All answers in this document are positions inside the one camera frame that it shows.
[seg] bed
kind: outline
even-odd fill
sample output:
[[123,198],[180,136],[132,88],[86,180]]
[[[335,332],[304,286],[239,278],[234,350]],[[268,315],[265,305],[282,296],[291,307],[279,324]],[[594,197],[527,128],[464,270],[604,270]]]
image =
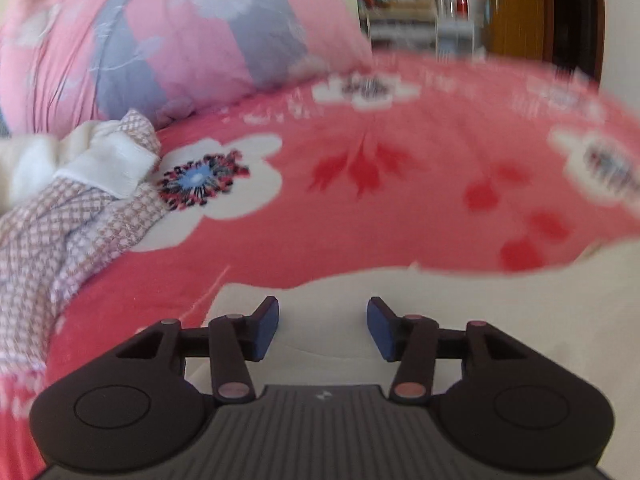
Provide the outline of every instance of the bed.
[[[368,298],[461,328],[487,319],[593,382],[638,478],[640,124],[579,78],[514,60],[385,52],[173,124],[152,177],[171,211],[58,319],[43,370],[2,378],[0,477],[44,463],[35,396],[159,319],[282,308],[265,383],[378,383]],[[436,387],[456,379],[436,371]],[[207,389],[206,366],[187,377]]]

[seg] wooden door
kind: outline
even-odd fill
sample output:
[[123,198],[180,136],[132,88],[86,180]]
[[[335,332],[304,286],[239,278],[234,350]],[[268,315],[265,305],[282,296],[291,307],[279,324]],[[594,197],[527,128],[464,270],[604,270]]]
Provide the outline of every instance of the wooden door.
[[491,52],[551,61],[553,0],[490,0],[490,9]]

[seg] ribbed gray panel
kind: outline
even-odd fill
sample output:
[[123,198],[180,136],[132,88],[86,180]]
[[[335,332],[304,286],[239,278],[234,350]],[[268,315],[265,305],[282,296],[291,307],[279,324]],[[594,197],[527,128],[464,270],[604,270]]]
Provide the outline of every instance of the ribbed gray panel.
[[271,386],[225,406],[180,455],[146,471],[90,476],[57,466],[41,480],[603,480],[595,469],[530,476],[466,457],[426,410],[386,402],[378,386]]

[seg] pink pillowcase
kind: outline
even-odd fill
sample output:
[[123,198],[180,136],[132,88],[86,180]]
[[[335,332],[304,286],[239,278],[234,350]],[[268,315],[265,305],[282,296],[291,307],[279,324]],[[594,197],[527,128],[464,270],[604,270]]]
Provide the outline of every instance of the pink pillowcase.
[[12,0],[0,106],[14,134],[63,136],[130,108],[162,127],[370,64],[341,0]]

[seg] plaid garment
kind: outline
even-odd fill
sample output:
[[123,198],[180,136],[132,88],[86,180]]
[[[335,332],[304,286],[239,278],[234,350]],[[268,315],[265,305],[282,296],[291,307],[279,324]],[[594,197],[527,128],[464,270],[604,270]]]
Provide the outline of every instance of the plaid garment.
[[[134,110],[119,129],[159,153],[151,123]],[[44,368],[56,319],[90,276],[137,244],[164,216],[156,186],[133,196],[66,178],[0,217],[0,374]]]

